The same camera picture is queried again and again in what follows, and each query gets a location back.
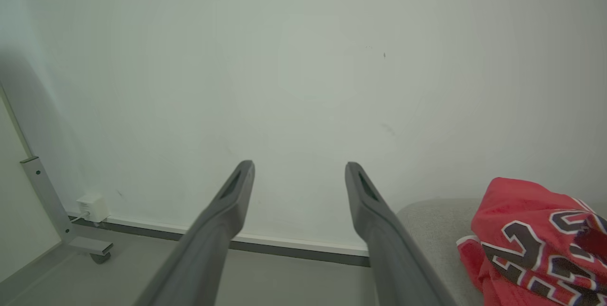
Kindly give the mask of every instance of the red fabric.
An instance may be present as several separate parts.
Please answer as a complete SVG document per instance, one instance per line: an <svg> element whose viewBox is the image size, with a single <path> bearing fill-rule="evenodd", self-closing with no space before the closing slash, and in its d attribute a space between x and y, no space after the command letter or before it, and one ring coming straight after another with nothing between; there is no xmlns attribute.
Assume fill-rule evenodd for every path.
<svg viewBox="0 0 607 306"><path fill-rule="evenodd" d="M496 178L458 250L485 306L605 305L606 228L580 200Z"/></svg>

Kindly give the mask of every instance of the white plug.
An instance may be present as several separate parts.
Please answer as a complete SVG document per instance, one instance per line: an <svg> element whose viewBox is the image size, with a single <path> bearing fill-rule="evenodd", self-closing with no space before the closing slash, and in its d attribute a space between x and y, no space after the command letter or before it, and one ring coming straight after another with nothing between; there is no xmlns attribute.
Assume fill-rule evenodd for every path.
<svg viewBox="0 0 607 306"><path fill-rule="evenodd" d="M108 205L106 205L106 201L101 195L84 195L78 198L76 202L78 202L78 207L80 208L81 214L89 213L84 217L85 220L99 223L110 215Z"/></svg>

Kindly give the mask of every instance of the caster wheel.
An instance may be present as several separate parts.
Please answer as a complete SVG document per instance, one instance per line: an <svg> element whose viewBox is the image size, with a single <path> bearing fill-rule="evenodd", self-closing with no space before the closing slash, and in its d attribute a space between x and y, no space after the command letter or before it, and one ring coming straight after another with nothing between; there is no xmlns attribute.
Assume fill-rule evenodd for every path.
<svg viewBox="0 0 607 306"><path fill-rule="evenodd" d="M91 255L91 259L93 259L93 261L95 261L95 263L97 263L98 265L101 265L102 263L104 263L105 261L109 260L112 257L112 254L110 254L108 252L108 254L105 255L97 255L97 254L89 254Z"/></svg>

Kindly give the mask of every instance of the floor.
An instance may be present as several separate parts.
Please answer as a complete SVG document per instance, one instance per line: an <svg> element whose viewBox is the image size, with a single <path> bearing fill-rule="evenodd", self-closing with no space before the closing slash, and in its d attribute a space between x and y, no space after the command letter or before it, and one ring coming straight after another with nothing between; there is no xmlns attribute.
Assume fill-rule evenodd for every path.
<svg viewBox="0 0 607 306"><path fill-rule="evenodd" d="M112 258L97 265L87 254L67 252L8 306L130 306L176 246L85 226L76 231L112 241ZM215 304L372 306L375 287L366 267L230 250Z"/></svg>

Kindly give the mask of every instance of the gray sofa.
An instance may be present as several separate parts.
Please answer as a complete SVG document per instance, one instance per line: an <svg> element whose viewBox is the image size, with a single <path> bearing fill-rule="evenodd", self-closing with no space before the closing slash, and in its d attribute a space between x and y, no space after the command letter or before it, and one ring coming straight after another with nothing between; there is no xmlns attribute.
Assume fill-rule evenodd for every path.
<svg viewBox="0 0 607 306"><path fill-rule="evenodd" d="M455 245L473 235L470 223L480 203L480 198L426 200L396 214L459 306L483 305L483 295L470 282ZM607 203L589 205L605 217Z"/></svg>

